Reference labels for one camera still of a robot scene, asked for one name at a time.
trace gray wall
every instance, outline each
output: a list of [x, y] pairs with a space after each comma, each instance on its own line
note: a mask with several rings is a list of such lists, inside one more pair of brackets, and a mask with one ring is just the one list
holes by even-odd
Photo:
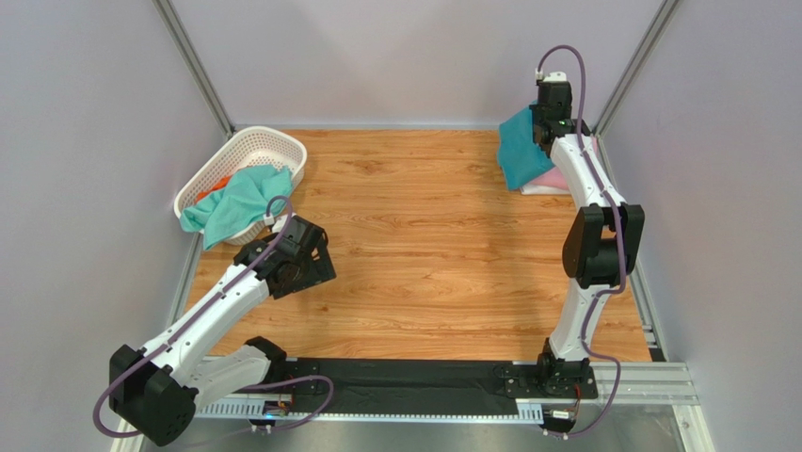
[[719, 451], [802, 441], [802, 3], [683, 2], [604, 138]]
[[144, 0], [4, 1], [0, 105], [3, 449], [107, 450], [108, 358], [164, 327], [171, 201], [222, 136]]
[[537, 97], [560, 43], [587, 58], [595, 122], [661, 1], [174, 3], [235, 123], [496, 127]]

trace white plastic basket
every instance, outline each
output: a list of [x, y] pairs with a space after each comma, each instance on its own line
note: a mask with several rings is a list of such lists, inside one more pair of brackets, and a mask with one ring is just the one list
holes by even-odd
[[[186, 207], [195, 204], [195, 198], [199, 193], [212, 188], [220, 179], [242, 168], [256, 165], [273, 165], [276, 169], [289, 168], [293, 173], [293, 190], [295, 190], [303, 179], [306, 147], [297, 139], [269, 127], [254, 126], [241, 130], [178, 192], [173, 204], [175, 216], [180, 218]], [[245, 245], [253, 240], [264, 226], [264, 220], [255, 221], [245, 230], [232, 235], [226, 243]]]

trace teal cloth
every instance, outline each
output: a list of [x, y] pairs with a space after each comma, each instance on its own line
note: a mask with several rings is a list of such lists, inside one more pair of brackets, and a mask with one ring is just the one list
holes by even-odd
[[[292, 174], [271, 165], [237, 171], [229, 183], [213, 191], [181, 213], [181, 228], [188, 233], [203, 230], [203, 248], [211, 249], [265, 216], [267, 203], [293, 191]], [[271, 214], [278, 215], [284, 202], [274, 202]]]
[[527, 106], [499, 125], [499, 152], [496, 156], [509, 190], [554, 168], [552, 160], [532, 140], [532, 110]]

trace wooden table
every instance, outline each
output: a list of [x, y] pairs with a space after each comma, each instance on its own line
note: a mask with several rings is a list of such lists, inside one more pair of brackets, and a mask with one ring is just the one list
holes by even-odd
[[[309, 151], [293, 204], [329, 234], [337, 278], [268, 299], [213, 354], [262, 335], [290, 356], [537, 358], [568, 288], [570, 196], [507, 191], [493, 131], [288, 133]], [[238, 250], [202, 255], [189, 306]], [[650, 361], [631, 292], [608, 301], [593, 346]]]

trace purple cable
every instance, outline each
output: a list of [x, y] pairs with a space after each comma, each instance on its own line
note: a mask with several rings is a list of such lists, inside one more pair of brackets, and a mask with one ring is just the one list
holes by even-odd
[[234, 287], [237, 283], [239, 283], [245, 276], [253, 270], [255, 266], [257, 266], [260, 262], [262, 262], [273, 250], [278, 246], [279, 242], [284, 238], [287, 234], [288, 226], [290, 224], [290, 218], [293, 217], [293, 204], [290, 202], [290, 199], [286, 196], [276, 196], [267, 203], [267, 214], [270, 215], [270, 207], [273, 205], [275, 201], [284, 201], [286, 203], [287, 208], [287, 221], [284, 222], [284, 226], [279, 231], [279, 234], [273, 239], [267, 248], [262, 251], [262, 254], [256, 257], [253, 262], [248, 265], [244, 270], [242, 270], [239, 274], [234, 276], [228, 284], [223, 286], [222, 290], [215, 293], [206, 303], [201, 306], [196, 313], [194, 313], [188, 320], [174, 332], [170, 338], [167, 340], [165, 344], [159, 346], [156, 350], [151, 352], [150, 354], [146, 355], [143, 359], [139, 360], [136, 364], [132, 365], [128, 368], [125, 372], [120, 374], [108, 387], [103, 391], [101, 396], [98, 398], [98, 401], [95, 402], [94, 410], [92, 410], [92, 422], [94, 423], [95, 427], [100, 430], [105, 436], [109, 436], [111, 438], [131, 438], [140, 434], [138, 430], [134, 431], [114, 431], [103, 424], [103, 421], [100, 418], [100, 411], [101, 407], [105, 403], [105, 400], [113, 393], [128, 377], [134, 374], [137, 370], [142, 368], [145, 364], [149, 363], [153, 360], [156, 356], [164, 352], [170, 346], [175, 344], [178, 339], [181, 337], [182, 334], [186, 332], [195, 322], [198, 321], [201, 316], [209, 310], [216, 302], [218, 302], [223, 295], [225, 295], [232, 287]]
[[[312, 380], [325, 381], [326, 384], [329, 386], [329, 392], [326, 394], [326, 400], [324, 400], [323, 403], [321, 403], [320, 406], [317, 407], [317, 409], [315, 411], [309, 413], [308, 415], [304, 416], [303, 418], [301, 418], [301, 419], [299, 419], [299, 420], [297, 420], [297, 421], [295, 421], [295, 422], [293, 422], [291, 424], [287, 424], [287, 425], [284, 425], [284, 426], [275, 426], [272, 429], [270, 429], [271, 432], [272, 431], [285, 431], [285, 430], [290, 430], [292, 428], [298, 428], [298, 427], [300, 427], [300, 426], [312, 421], [315, 416], [317, 416], [323, 410], [326, 409], [326, 407], [331, 402], [331, 398], [334, 396], [334, 382], [331, 381], [331, 379], [329, 377], [326, 377], [326, 376], [323, 376], [323, 375], [310, 375], [310, 376], [306, 376], [306, 377], [298, 377], [297, 379], [288, 379], [288, 380], [285, 380], [285, 381], [279, 381], [278, 383], [252, 384], [250, 386], [246, 386], [246, 387], [242, 388], [242, 391], [268, 391], [268, 390], [272, 390], [272, 389], [282, 388], [284, 386], [289, 386], [291, 384], [302, 383], [304, 381], [312, 381]], [[258, 431], [267, 431], [267, 429], [263, 428], [263, 427], [258, 427], [258, 428], [256, 428], [256, 430], [258, 430]], [[189, 448], [192, 448], [192, 447], [202, 447], [202, 446], [205, 446], [205, 445], [217, 444], [217, 443], [219, 443], [219, 442], [221, 442], [223, 440], [231, 438], [232, 436], [240, 435], [240, 434], [243, 434], [243, 433], [248, 433], [248, 432], [251, 432], [251, 431], [254, 431], [253, 427], [246, 427], [246, 428], [241, 428], [239, 430], [232, 431], [232, 432], [227, 433], [227, 434], [225, 434], [225, 435], [223, 435], [221, 437], [213, 438], [211, 440], [201, 441], [199, 443], [176, 444], [176, 445], [179, 448], [182, 448], [182, 449], [189, 449]]]
[[[579, 51], [576, 50], [574, 47], [566, 44], [557, 45], [548, 52], [543, 58], [540, 59], [540, 62], [537, 64], [537, 71], [540, 73], [543, 68], [543, 63], [546, 61], [546, 58], [549, 57], [552, 53], [558, 50], [568, 50], [576, 56], [577, 61], [579, 62], [579, 73], [580, 73], [580, 94], [579, 94], [579, 111], [577, 112], [577, 121], [576, 121], [576, 140], [579, 142], [579, 150], [582, 153], [582, 157], [585, 159], [585, 163], [587, 167], [590, 169], [590, 172], [593, 174], [593, 179], [596, 180], [596, 186], [599, 187], [601, 190], [601, 195], [607, 200], [607, 203], [613, 207], [613, 222], [616, 225], [616, 248], [618, 249], [618, 274], [621, 275], [621, 284], [618, 288], [610, 288], [610, 289], [602, 289], [596, 294], [593, 295], [593, 299], [590, 301], [590, 306], [587, 310], [587, 314], [585, 315], [585, 319], [582, 322], [582, 348], [585, 349], [585, 352], [594, 357], [601, 360], [606, 360], [614, 363], [616, 365], [616, 380], [613, 383], [613, 389], [610, 390], [610, 396], [607, 398], [607, 403], [604, 405], [604, 408], [601, 410], [599, 417], [596, 418], [593, 422], [590, 423], [587, 427], [567, 434], [560, 434], [556, 432], [547, 431], [547, 433], [551, 436], [556, 438], [579, 438], [581, 436], [585, 436], [589, 433], [593, 428], [595, 428], [604, 417], [610, 412], [610, 407], [613, 406], [613, 399], [616, 398], [616, 394], [618, 393], [618, 386], [621, 383], [621, 362], [613, 356], [602, 355], [600, 353], [596, 353], [595, 351], [590, 349], [590, 346], [587, 344], [587, 326], [590, 323], [590, 317], [593, 316], [593, 312], [596, 311], [596, 307], [599, 304], [599, 300], [602, 296], [605, 295], [615, 295], [623, 293], [624, 290], [627, 288], [627, 265], [626, 265], [626, 254], [624, 253], [624, 237], [623, 237], [623, 230], [621, 229], [621, 214], [619, 213], [618, 209], [615, 208], [616, 204], [613, 201], [612, 195], [607, 191], [607, 187], [604, 186], [604, 182], [602, 181], [602, 177], [599, 175], [599, 170], [596, 169], [596, 165], [593, 164], [593, 160], [590, 158], [590, 152], [585, 150], [585, 144], [582, 138], [582, 114], [585, 111], [585, 61], [582, 59], [582, 56], [579, 54]], [[593, 143], [590, 143], [591, 151], [593, 151]]]

